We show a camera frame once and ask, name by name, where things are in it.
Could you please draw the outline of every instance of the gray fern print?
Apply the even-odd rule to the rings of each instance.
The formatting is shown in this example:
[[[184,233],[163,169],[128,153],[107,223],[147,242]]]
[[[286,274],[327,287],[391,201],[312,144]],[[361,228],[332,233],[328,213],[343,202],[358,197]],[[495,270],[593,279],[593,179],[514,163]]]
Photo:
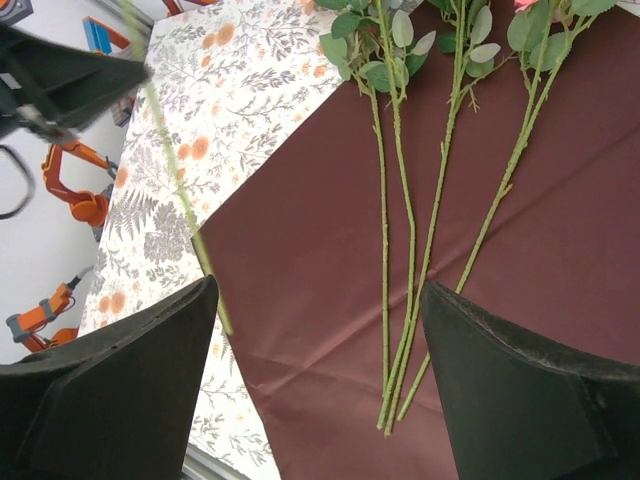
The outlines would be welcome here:
[[[111,202],[107,220],[107,234],[115,233],[124,241],[123,233],[129,239],[140,233],[147,220],[153,215],[158,200],[137,190],[127,190],[122,198]]]

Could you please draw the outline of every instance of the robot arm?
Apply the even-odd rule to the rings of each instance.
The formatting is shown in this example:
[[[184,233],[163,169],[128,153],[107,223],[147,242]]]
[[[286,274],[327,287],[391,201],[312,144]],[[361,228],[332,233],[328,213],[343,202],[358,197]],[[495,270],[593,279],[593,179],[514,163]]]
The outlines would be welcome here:
[[[108,159],[100,157],[94,150],[76,141],[64,145],[52,144],[45,162],[42,164],[44,185],[52,195],[69,204],[73,217],[86,222],[92,227],[101,227],[107,217],[109,200],[103,195],[95,195],[88,191],[74,192],[60,180],[63,152],[85,160],[100,168],[104,168],[115,178],[117,166]]]
[[[69,283],[61,284],[50,298],[41,300],[37,307],[7,318],[6,323],[13,335],[13,341],[22,343],[31,352],[39,352],[75,338],[77,328],[60,330],[51,341],[40,337],[38,332],[58,318],[70,305],[73,306],[72,301],[75,302],[73,291],[92,268],[85,268]]]

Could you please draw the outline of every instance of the pink rose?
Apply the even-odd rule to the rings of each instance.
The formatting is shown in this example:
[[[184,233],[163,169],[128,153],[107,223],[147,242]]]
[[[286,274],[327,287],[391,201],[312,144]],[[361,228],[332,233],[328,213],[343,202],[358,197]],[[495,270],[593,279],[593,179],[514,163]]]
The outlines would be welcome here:
[[[516,12],[521,12],[537,2],[538,0],[514,0],[513,3],[515,4]]]

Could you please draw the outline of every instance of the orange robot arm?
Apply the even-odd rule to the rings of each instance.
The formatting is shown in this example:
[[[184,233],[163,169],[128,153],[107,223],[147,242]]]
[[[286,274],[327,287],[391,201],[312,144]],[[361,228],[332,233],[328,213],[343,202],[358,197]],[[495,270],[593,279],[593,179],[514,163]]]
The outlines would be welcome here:
[[[11,329],[13,341],[22,343],[31,352],[39,352],[52,346],[52,342],[39,337],[37,332],[65,311],[71,303],[72,293],[71,288],[63,283],[51,298],[42,300],[37,307],[21,315],[12,315],[7,318],[7,326]]]
[[[76,141],[65,145],[51,145],[47,159],[42,164],[42,176],[48,192],[69,204],[73,217],[86,222],[92,227],[101,227],[107,217],[109,200],[102,195],[94,195],[88,191],[74,192],[69,190],[60,180],[62,153],[69,152],[92,165],[109,171],[112,165],[94,150]]]

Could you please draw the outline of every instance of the blue object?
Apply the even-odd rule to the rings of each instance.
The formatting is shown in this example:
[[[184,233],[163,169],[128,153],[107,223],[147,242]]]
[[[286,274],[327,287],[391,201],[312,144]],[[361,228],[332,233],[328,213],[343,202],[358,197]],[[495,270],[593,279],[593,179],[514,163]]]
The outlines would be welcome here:
[[[85,18],[82,21],[82,24],[84,26],[84,33],[87,37],[89,49],[92,52],[100,52],[104,55],[109,55],[113,50],[111,48],[111,41],[109,40],[109,32],[107,29],[90,18]]]

